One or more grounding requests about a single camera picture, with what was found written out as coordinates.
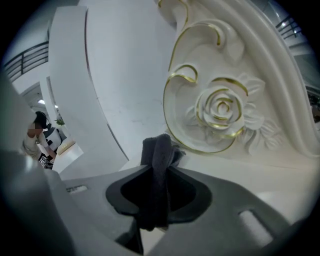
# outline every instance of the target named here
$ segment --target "gray cloth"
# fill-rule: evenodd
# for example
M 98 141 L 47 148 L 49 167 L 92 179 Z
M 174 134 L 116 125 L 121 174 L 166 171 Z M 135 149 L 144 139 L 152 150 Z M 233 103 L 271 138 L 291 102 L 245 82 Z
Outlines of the gray cloth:
M 167 184 L 167 168 L 177 166 L 185 152 L 171 145 L 170 136 L 161 134 L 146 138 L 143 141 L 141 165 L 150 165 L 152 169 L 150 193 L 146 205 L 139 212 L 140 228 L 153 230 L 155 227 L 166 227 L 170 211 L 170 195 Z
M 164 148 L 158 146 L 157 150 L 156 143 L 162 143 Z M 166 167 L 173 166 L 177 167 L 181 158 L 186 154 L 184 151 L 180 150 L 177 145 L 171 145 L 170 136 L 167 134 L 161 134 L 157 137 L 146 138 L 143 142 L 142 154 L 141 154 L 141 165 L 152 165 L 154 161 L 160 160 L 160 155 L 162 151 L 170 152 L 169 156 L 166 158 Z

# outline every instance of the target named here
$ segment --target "gray plastic surface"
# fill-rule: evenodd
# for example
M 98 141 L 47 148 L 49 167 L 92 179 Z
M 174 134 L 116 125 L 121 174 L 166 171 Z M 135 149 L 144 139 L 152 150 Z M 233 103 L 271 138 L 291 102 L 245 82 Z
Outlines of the gray plastic surface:
M 0 156 L 1 192 L 7 205 L 52 255 L 137 255 L 115 242 L 131 238 L 135 219 L 118 214 L 105 194 L 111 183 L 144 166 L 63 182 L 58 173 L 43 170 L 30 157 L 8 152 L 0 152 Z M 212 202 L 195 221 L 169 225 L 148 255 L 261 253 L 263 250 L 259 250 L 238 216 L 246 210 L 255 214 L 273 238 L 288 231 L 289 224 L 279 213 L 240 185 L 191 170 L 170 167 L 170 171 L 182 172 L 204 183 L 212 193 Z M 88 189 L 69 194 L 66 188 L 75 186 Z M 270 250 L 273 242 L 267 247 Z
M 143 167 L 88 179 L 68 180 L 65 183 L 67 187 L 87 186 L 87 191 L 76 193 L 72 197 L 84 212 L 90 214 L 90 218 L 96 219 L 98 225 L 107 229 L 115 227 L 117 230 L 108 229 L 108 232 L 116 232 L 118 235 L 119 230 L 126 231 L 124 222 L 121 221 L 122 218 L 114 216 L 108 220 L 110 209 L 107 208 L 110 205 L 106 207 L 104 198 L 106 189 L 114 181 L 137 172 Z M 254 213 L 274 239 L 289 227 L 278 212 L 242 186 L 196 171 L 182 168 L 176 168 L 176 170 L 207 185 L 212 193 L 212 203 L 195 221 L 171 224 L 164 237 L 148 255 L 205 256 L 212 255 L 213 252 L 214 255 L 247 255 L 258 252 L 259 245 L 239 218 L 239 213 L 247 210 Z

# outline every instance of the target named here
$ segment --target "carved rose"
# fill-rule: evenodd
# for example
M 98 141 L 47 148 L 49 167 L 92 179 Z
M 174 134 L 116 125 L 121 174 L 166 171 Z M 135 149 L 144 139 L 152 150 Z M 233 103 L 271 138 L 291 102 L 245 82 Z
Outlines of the carved rose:
M 186 124 L 201 126 L 222 139 L 235 138 L 246 128 L 258 130 L 264 116 L 253 103 L 265 83 L 242 74 L 237 79 L 218 77 L 203 90 L 185 114 Z

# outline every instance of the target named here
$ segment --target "white shirt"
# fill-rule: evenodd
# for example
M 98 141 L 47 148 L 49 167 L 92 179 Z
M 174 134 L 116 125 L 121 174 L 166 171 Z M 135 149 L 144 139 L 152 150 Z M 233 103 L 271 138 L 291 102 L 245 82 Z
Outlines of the white shirt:
M 33 138 L 30 138 L 28 134 L 26 134 L 22 142 L 22 149 L 35 160 L 38 160 L 41 156 L 41 151 L 37 144 L 41 144 L 45 148 L 49 147 L 43 132 L 41 132 L 38 137 L 34 136 Z

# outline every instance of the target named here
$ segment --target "white pillar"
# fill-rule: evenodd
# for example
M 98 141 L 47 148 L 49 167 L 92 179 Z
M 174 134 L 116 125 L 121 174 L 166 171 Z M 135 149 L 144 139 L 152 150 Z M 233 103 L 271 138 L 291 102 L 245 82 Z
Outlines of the white pillar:
M 49 77 L 42 77 L 40 79 L 40 88 L 42 93 L 42 98 L 45 102 L 45 108 L 49 116 L 47 118 L 51 121 L 53 127 L 57 127 L 55 120 L 57 119 L 58 112 L 55 107 L 55 101 L 50 90 L 50 83 L 48 81 Z

